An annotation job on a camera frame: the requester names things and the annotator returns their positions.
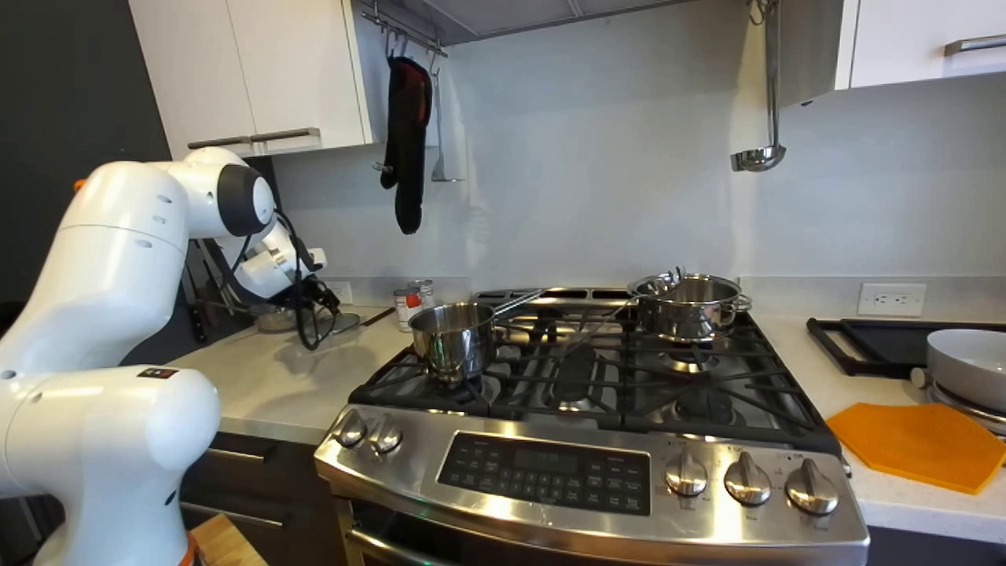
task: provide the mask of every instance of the white countertop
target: white countertop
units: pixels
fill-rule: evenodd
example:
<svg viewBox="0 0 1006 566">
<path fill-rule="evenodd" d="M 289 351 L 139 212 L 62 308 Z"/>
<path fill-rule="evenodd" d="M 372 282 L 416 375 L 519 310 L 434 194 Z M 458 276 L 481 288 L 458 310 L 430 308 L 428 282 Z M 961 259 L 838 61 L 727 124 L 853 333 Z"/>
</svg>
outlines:
<svg viewBox="0 0 1006 566">
<path fill-rule="evenodd" d="M 922 400 L 908 381 L 845 377 L 807 336 L 806 321 L 813 314 L 756 317 L 825 419 L 853 404 L 912 406 Z M 412 333 L 401 329 L 397 314 L 389 314 L 326 339 L 317 351 L 303 349 L 297 333 L 243 329 L 172 366 L 197 367 L 218 383 L 222 431 L 320 444 L 354 386 L 408 344 Z M 969 498 L 872 472 L 850 449 L 845 458 L 867 526 L 1006 543 L 1006 476 L 995 478 L 980 498 Z"/>
</svg>

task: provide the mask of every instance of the dark cabinet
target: dark cabinet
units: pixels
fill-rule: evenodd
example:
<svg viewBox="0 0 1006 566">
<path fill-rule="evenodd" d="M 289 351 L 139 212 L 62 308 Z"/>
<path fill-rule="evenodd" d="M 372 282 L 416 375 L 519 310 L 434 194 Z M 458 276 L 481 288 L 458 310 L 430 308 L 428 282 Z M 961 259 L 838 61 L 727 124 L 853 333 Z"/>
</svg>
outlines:
<svg viewBox="0 0 1006 566">
<path fill-rule="evenodd" d="M 227 512 L 271 566 L 343 562 L 315 446 L 218 434 L 184 481 L 185 526 Z"/>
</svg>

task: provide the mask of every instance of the orange cutting board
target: orange cutting board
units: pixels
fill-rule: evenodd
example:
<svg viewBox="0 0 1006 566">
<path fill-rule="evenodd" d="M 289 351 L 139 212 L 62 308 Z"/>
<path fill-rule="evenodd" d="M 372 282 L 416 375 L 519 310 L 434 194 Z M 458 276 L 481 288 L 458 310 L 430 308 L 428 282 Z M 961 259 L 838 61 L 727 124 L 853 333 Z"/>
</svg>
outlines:
<svg viewBox="0 0 1006 566">
<path fill-rule="evenodd" d="M 1006 462 L 1006 444 L 939 404 L 860 404 L 828 426 L 866 464 L 961 494 L 980 494 Z"/>
</svg>

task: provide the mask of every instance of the white wall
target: white wall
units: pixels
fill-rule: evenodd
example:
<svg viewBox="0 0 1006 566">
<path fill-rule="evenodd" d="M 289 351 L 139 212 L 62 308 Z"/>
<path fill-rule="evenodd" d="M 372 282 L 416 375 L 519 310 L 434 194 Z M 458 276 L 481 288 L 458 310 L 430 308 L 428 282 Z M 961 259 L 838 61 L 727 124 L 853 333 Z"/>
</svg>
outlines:
<svg viewBox="0 0 1006 566">
<path fill-rule="evenodd" d="M 1006 75 L 787 106 L 789 158 L 756 177 L 731 169 L 769 136 L 746 4 L 478 42 L 448 70 L 465 181 L 428 181 L 416 237 L 377 187 L 381 147 L 276 159 L 326 276 L 1006 276 Z"/>
</svg>

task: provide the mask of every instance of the saucepan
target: saucepan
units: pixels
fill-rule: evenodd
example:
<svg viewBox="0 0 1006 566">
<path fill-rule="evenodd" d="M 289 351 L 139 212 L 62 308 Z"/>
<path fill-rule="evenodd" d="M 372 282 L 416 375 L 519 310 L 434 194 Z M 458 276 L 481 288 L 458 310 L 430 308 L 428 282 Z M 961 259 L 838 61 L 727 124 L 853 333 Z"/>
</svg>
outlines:
<svg viewBox="0 0 1006 566">
<path fill-rule="evenodd" d="M 426 363 L 428 377 L 449 386 L 478 377 L 485 367 L 485 344 L 492 339 L 492 324 L 540 293 L 527 293 L 498 305 L 485 302 L 448 302 L 423 308 L 408 317 L 412 349 Z"/>
<path fill-rule="evenodd" d="M 926 377 L 939 390 L 1006 414 L 1006 333 L 949 327 L 928 336 Z"/>
<path fill-rule="evenodd" d="M 632 288 L 640 327 L 671 344 L 715 344 L 753 299 L 735 280 L 665 270 Z"/>
</svg>

